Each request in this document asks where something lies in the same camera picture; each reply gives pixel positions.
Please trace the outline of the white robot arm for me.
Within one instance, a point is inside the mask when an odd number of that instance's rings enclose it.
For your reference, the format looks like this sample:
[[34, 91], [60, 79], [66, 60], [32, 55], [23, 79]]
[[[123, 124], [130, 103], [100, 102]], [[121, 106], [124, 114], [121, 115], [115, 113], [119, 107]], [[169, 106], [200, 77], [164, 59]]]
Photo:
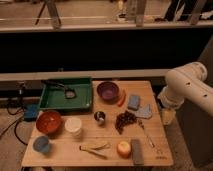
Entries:
[[169, 70], [165, 75], [166, 85], [158, 94], [162, 104], [164, 125], [175, 118], [176, 111], [189, 100], [213, 116], [213, 87], [205, 84], [208, 71], [201, 62], [191, 62]]

